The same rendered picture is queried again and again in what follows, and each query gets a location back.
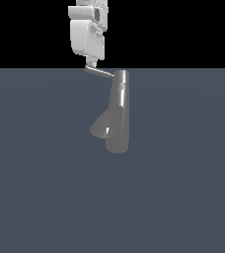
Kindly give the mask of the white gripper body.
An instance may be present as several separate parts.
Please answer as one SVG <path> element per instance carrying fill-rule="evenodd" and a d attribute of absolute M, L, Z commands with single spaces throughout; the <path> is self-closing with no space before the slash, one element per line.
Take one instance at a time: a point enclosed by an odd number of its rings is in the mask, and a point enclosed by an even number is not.
<path fill-rule="evenodd" d="M 71 47 L 76 54 L 105 59 L 105 37 L 90 20 L 70 22 Z"/>

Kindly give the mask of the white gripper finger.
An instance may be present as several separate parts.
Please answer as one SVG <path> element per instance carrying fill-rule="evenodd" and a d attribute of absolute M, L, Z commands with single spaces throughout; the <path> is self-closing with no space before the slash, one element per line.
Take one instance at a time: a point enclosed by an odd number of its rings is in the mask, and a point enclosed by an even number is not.
<path fill-rule="evenodd" d="M 92 57 L 92 56 L 87 56 L 86 57 L 86 63 L 89 66 L 96 67 L 97 66 L 97 59 L 95 57 Z"/>

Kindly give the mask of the grey metal faucet handle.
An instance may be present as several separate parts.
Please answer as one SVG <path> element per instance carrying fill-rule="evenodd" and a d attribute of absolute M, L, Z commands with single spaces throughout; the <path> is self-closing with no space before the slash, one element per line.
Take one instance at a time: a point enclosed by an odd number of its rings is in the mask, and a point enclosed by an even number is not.
<path fill-rule="evenodd" d="M 86 65 L 84 68 L 84 71 L 90 74 L 95 74 L 95 75 L 106 77 L 106 78 L 114 78 L 113 74 L 105 70 L 99 69 L 97 67 L 92 67 L 90 65 Z"/>

